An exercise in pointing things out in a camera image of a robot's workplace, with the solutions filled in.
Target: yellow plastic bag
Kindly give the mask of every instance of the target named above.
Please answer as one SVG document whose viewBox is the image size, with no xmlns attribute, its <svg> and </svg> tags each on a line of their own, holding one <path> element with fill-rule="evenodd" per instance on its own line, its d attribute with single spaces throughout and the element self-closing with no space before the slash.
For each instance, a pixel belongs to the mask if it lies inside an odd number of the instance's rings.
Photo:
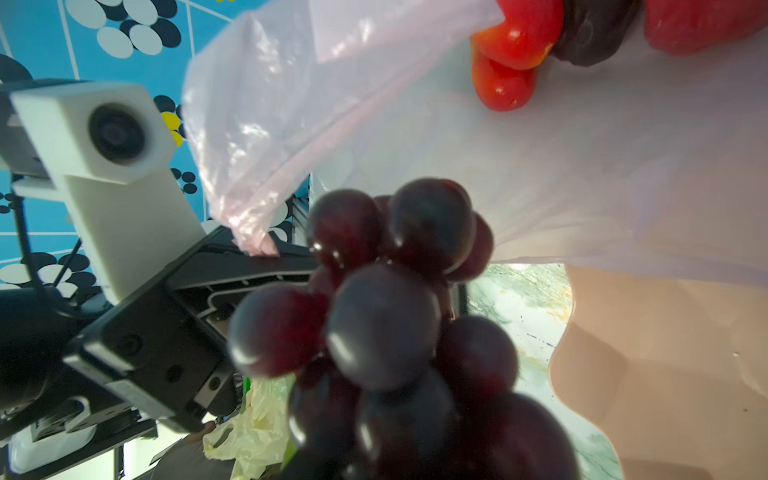
<svg viewBox="0 0 768 480">
<path fill-rule="evenodd" d="M 203 437 L 205 456 L 235 460 L 231 480 L 259 478 L 268 465 L 281 463 L 288 443 L 286 407 L 295 377 L 253 380 L 245 411 Z"/>
</svg>

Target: camera lens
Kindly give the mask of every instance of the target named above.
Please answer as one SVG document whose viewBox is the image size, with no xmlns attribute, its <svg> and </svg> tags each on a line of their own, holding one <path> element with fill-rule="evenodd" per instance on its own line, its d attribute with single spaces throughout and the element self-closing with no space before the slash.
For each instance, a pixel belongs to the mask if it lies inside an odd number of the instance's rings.
<svg viewBox="0 0 768 480">
<path fill-rule="evenodd" d="M 144 150 L 144 129 L 133 115 L 112 105 L 91 114 L 91 141 L 104 158 L 128 161 Z"/>
</svg>

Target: plastic bag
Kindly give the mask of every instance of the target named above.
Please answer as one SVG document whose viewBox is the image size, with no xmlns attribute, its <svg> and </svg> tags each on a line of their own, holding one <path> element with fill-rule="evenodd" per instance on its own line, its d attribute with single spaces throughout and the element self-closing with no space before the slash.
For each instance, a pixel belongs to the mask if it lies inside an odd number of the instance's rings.
<svg viewBox="0 0 768 480">
<path fill-rule="evenodd" d="M 398 21 L 380 30 L 367 28 L 372 15 L 357 29 L 339 21 L 336 35 L 320 21 L 328 4 L 385 3 L 273 0 L 190 65 L 190 144 L 211 211 L 242 249 L 273 251 L 270 211 L 310 170 L 315 194 L 439 176 L 491 224 L 495 261 L 768 285 L 764 33 L 669 58 L 647 46 L 640 20 L 602 64 L 548 59 L 531 102 L 496 114 L 475 97 L 467 42 L 453 46 L 498 20 L 493 0 L 447 2 L 457 13 L 440 10 L 443 29 L 425 13 L 445 0 L 398 2 L 415 7 L 388 12 Z M 470 4 L 488 15 L 464 22 Z M 331 45 L 348 48 L 334 56 Z"/>
<path fill-rule="evenodd" d="M 293 375 L 254 380 L 245 411 L 203 437 L 207 458 L 235 460 L 231 480 L 259 478 L 268 465 L 283 461 L 290 437 L 286 409 L 293 380 Z"/>
</svg>

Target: cherry tomato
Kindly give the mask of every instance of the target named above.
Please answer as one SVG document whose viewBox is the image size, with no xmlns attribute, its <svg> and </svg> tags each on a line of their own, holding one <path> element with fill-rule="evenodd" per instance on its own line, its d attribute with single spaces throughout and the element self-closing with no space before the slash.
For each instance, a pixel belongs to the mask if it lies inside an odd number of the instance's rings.
<svg viewBox="0 0 768 480">
<path fill-rule="evenodd" d="M 472 49 L 472 83 L 480 101 L 493 111 L 516 110 L 531 100 L 536 70 L 515 70 Z"/>
<path fill-rule="evenodd" d="M 498 0 L 506 20 L 472 36 L 491 60 L 515 70 L 538 67 L 563 28 L 563 0 Z"/>
<path fill-rule="evenodd" d="M 647 0 L 645 37 L 670 55 L 749 37 L 768 26 L 765 0 Z"/>
</svg>

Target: grape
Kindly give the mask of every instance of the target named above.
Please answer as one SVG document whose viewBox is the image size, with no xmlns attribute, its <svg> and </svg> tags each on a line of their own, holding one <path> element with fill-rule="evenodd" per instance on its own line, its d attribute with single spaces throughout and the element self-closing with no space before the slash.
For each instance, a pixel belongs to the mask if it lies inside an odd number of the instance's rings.
<svg viewBox="0 0 768 480">
<path fill-rule="evenodd" d="M 345 465 L 341 468 L 343 480 L 373 480 L 374 472 L 366 462 L 366 459 L 357 450 L 353 449 L 348 455 Z"/>
<path fill-rule="evenodd" d="M 346 453 L 355 442 L 359 395 L 331 359 L 307 365 L 288 398 L 288 427 L 296 446 L 326 460 Z"/>
<path fill-rule="evenodd" d="M 435 365 L 456 402 L 470 408 L 508 392 L 518 374 L 518 356 L 509 335 L 479 316 L 451 323 L 440 339 Z"/>
<path fill-rule="evenodd" d="M 452 187 L 452 188 L 458 190 L 458 192 L 460 194 L 462 194 L 465 199 L 467 199 L 467 203 L 469 203 L 469 204 L 472 203 L 472 201 L 469 199 L 469 194 L 467 193 L 467 190 L 465 190 L 465 188 L 462 187 L 458 182 L 454 182 L 450 178 L 441 178 L 440 181 L 442 183 L 448 185 L 449 187 Z"/>
<path fill-rule="evenodd" d="M 451 185 L 433 178 L 400 188 L 389 201 L 394 257 L 425 274 L 456 268 L 475 239 L 472 205 Z"/>
<path fill-rule="evenodd" d="M 310 275 L 306 288 L 315 296 L 317 306 L 323 312 L 327 312 L 340 284 L 341 277 L 327 266 L 321 265 Z"/>
<path fill-rule="evenodd" d="M 440 319 L 440 335 L 439 335 L 440 341 L 442 341 L 442 337 L 445 335 L 445 332 L 448 331 L 448 327 L 451 326 L 451 323 L 453 323 L 453 318 L 451 318 L 448 315 L 443 316 Z"/>
<path fill-rule="evenodd" d="M 386 391 L 424 371 L 438 331 L 437 299 L 422 280 L 400 266 L 375 263 L 342 283 L 328 314 L 326 341 L 350 381 Z"/>
<path fill-rule="evenodd" d="M 299 449 L 280 473 L 280 480 L 335 480 L 333 462 L 321 460 L 311 452 Z"/>
<path fill-rule="evenodd" d="M 395 249 L 394 243 L 392 242 L 392 236 L 389 235 L 389 232 L 386 229 L 386 225 L 389 224 L 389 200 L 391 198 L 392 195 L 379 195 L 378 197 L 373 198 L 374 203 L 376 203 L 376 206 L 381 213 L 382 225 L 385 226 L 384 231 L 382 232 L 382 243 L 379 248 L 379 252 L 382 255 L 386 255 L 388 252 L 392 252 Z"/>
<path fill-rule="evenodd" d="M 310 250 L 336 271 L 374 261 L 383 230 L 376 204 L 357 190 L 336 190 L 318 200 L 306 229 Z"/>
<path fill-rule="evenodd" d="M 465 418 L 464 439 L 483 478 L 578 480 L 573 447 L 558 421 L 535 400 L 505 393 Z"/>
<path fill-rule="evenodd" d="M 464 262 L 445 275 L 449 282 L 468 282 L 482 275 L 493 254 L 493 232 L 480 215 L 475 214 L 475 243 Z"/>
<path fill-rule="evenodd" d="M 292 372 L 317 353 L 323 321 L 323 312 L 309 293 L 285 283 L 260 286 L 232 315 L 232 361 L 252 377 Z"/>
<path fill-rule="evenodd" d="M 451 304 L 451 290 L 449 290 L 448 284 L 444 280 L 435 280 L 431 287 L 440 307 L 440 318 L 451 316 L 453 305 Z"/>
<path fill-rule="evenodd" d="M 385 217 L 389 216 L 389 201 L 392 199 L 392 195 L 379 195 L 373 198 L 373 203 L 379 208 L 379 211 L 384 214 Z"/>
<path fill-rule="evenodd" d="M 404 389 L 364 392 L 357 412 L 362 453 L 385 478 L 420 478 L 439 468 L 455 432 L 451 393 L 432 369 Z"/>
</svg>

